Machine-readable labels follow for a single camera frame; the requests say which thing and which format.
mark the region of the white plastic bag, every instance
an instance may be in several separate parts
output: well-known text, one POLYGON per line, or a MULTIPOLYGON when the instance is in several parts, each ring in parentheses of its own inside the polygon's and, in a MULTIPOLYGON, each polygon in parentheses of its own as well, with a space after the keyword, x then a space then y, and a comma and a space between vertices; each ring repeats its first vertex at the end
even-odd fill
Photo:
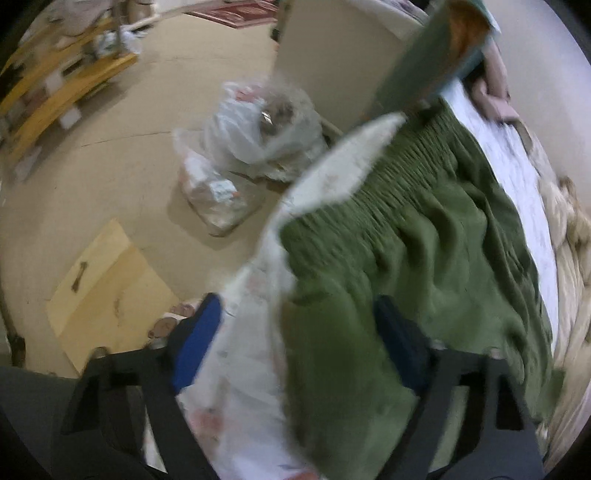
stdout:
POLYGON ((183 159, 178 182, 210 235, 227 235, 262 205, 264 192, 259 186, 231 173, 219 173, 184 142, 182 131, 174 132, 173 138, 183 159))
POLYGON ((326 151, 320 116, 303 90, 281 81, 226 82, 223 90, 203 134, 220 168, 292 181, 326 151))

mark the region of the wall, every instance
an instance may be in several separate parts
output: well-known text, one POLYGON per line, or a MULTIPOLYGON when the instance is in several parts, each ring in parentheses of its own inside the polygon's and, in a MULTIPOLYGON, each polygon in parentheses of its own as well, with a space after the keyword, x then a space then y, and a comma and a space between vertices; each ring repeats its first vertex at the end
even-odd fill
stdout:
POLYGON ((514 105, 532 126, 558 174, 570 176, 591 207, 591 66, 543 0, 485 0, 514 105))

